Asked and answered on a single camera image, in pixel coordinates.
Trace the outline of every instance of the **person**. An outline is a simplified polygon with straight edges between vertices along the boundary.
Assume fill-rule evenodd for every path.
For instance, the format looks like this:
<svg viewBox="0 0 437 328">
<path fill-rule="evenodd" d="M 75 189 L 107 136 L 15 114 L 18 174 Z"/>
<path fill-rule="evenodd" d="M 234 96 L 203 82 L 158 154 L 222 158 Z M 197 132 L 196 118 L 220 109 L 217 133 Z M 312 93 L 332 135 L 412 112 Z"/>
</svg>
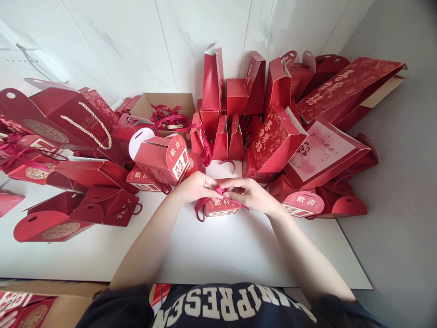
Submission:
<svg viewBox="0 0 437 328">
<path fill-rule="evenodd" d="M 111 327 L 385 327 L 360 303 L 323 253 L 292 216 L 253 179 L 217 182 L 196 172 L 160 204 L 135 240 L 109 288 L 89 306 L 77 328 Z M 178 213 L 186 203 L 223 196 L 265 213 L 312 311 L 280 288 L 250 282 L 172 285 L 154 317 L 149 291 L 169 244 Z"/>
</svg>

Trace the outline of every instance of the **rope handle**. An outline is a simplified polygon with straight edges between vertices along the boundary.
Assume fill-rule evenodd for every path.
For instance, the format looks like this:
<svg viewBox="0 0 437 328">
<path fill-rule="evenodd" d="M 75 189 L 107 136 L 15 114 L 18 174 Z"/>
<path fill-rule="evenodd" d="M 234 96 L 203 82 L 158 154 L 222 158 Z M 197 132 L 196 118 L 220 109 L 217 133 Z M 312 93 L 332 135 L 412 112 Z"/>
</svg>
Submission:
<svg viewBox="0 0 437 328">
<path fill-rule="evenodd" d="M 161 175 L 162 179 L 166 182 L 165 187 L 163 186 L 164 185 L 163 183 L 161 183 L 161 182 L 159 182 L 158 180 L 155 179 L 153 174 L 149 171 L 149 169 L 146 166 L 144 166 L 144 171 L 146 171 L 146 173 L 152 178 L 154 183 L 156 183 L 156 185 L 159 188 L 161 188 L 161 191 L 164 193 L 164 195 L 168 195 L 170 193 L 170 191 L 172 191 L 172 187 L 170 186 L 170 184 L 165 179 L 164 174 L 162 173 L 162 171 L 159 171 L 159 174 Z"/>
<path fill-rule="evenodd" d="M 132 212 L 132 215 L 138 215 L 138 214 L 140 214 L 140 212 L 142 211 L 142 204 L 137 203 L 137 205 L 140 206 L 140 210 L 139 210 L 137 213 L 135 213 L 135 209 L 134 209 L 133 212 Z"/>
<path fill-rule="evenodd" d="M 112 147 L 112 138 L 111 138 L 111 135 L 110 135 L 109 131 L 106 129 L 105 125 L 103 124 L 103 122 L 83 102 L 79 102 L 79 105 L 84 107 L 86 109 L 86 111 L 89 112 L 91 114 L 91 116 L 101 125 L 102 129 L 105 131 L 106 135 L 108 136 L 108 146 L 107 147 L 105 147 L 91 132 L 85 130 L 82 126 L 80 126 L 79 124 L 74 122 L 71 118 L 69 118 L 67 116 L 64 116 L 64 115 L 61 115 L 61 118 L 63 118 L 64 120 L 66 120 L 70 124 L 74 125 L 76 128 L 81 130 L 83 133 L 88 134 L 97 143 L 97 145 L 100 148 L 102 148 L 104 150 L 111 149 L 111 147 Z"/>
</svg>

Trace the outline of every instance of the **left hand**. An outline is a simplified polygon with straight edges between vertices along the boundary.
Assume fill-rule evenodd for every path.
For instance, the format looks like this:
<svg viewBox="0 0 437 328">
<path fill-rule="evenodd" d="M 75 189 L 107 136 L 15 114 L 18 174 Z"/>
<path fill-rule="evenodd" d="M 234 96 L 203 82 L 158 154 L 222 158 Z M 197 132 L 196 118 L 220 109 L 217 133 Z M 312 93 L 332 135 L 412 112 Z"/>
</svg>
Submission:
<svg viewBox="0 0 437 328">
<path fill-rule="evenodd" d="M 197 171 L 177 186 L 169 196 L 178 197 L 184 203 L 191 203 L 203 197 L 223 199 L 223 196 L 214 191 L 217 185 L 213 178 Z"/>
</svg>

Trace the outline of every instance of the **gold circular pattern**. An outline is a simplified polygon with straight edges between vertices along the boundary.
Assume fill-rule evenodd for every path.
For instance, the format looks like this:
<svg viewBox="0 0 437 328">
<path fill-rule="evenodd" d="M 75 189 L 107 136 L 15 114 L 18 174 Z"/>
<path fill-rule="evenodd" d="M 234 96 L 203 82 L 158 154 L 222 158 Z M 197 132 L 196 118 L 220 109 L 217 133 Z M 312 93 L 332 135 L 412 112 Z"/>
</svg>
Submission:
<svg viewBox="0 0 437 328">
<path fill-rule="evenodd" d="M 65 223 L 63 225 L 57 225 L 54 226 L 46 231 L 41 235 L 42 239 L 44 240 L 53 240 L 58 239 L 61 237 L 67 237 L 71 235 L 73 232 L 79 230 L 81 227 L 80 223 L 73 222 L 73 223 Z"/>
<path fill-rule="evenodd" d="M 30 130 L 32 130 L 33 132 L 35 132 L 36 134 L 56 141 L 56 142 L 60 142 L 63 144 L 68 143 L 68 137 L 63 134 L 62 132 L 56 130 L 55 128 L 51 127 L 50 125 L 38 122 L 36 120 L 33 119 L 29 119 L 29 118 L 25 118 L 23 120 L 23 124 L 25 126 L 27 126 Z"/>
<path fill-rule="evenodd" d="M 190 160 L 190 164 L 188 165 L 187 172 L 194 167 L 194 160 L 191 157 L 189 157 L 189 160 Z"/>
<path fill-rule="evenodd" d="M 38 326 L 47 312 L 47 306 L 41 305 L 33 310 L 26 319 L 24 319 L 19 328 L 35 328 Z"/>
</svg>

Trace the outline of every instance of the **white tabletop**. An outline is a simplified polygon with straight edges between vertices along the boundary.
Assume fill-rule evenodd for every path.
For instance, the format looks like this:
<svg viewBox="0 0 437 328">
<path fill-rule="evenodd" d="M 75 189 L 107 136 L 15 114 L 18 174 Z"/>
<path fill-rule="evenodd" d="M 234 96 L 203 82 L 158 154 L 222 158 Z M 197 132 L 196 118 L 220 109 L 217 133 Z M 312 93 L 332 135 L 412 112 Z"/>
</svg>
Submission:
<svg viewBox="0 0 437 328">
<path fill-rule="evenodd" d="M 241 176 L 241 163 L 218 165 L 207 173 L 215 179 Z M 66 242 L 24 242 L 13 238 L 15 225 L 35 205 L 62 190 L 11 180 L 4 187 L 26 198 L 0 218 L 0 277 L 108 282 L 123 256 L 165 197 L 140 191 L 142 212 L 129 226 L 94 225 Z M 371 289 L 336 220 L 296 219 L 350 288 Z M 159 282 L 203 284 L 249 281 L 268 286 L 297 287 L 265 215 L 240 209 L 234 215 L 197 220 L 194 204 L 181 210 L 158 277 Z"/>
</svg>

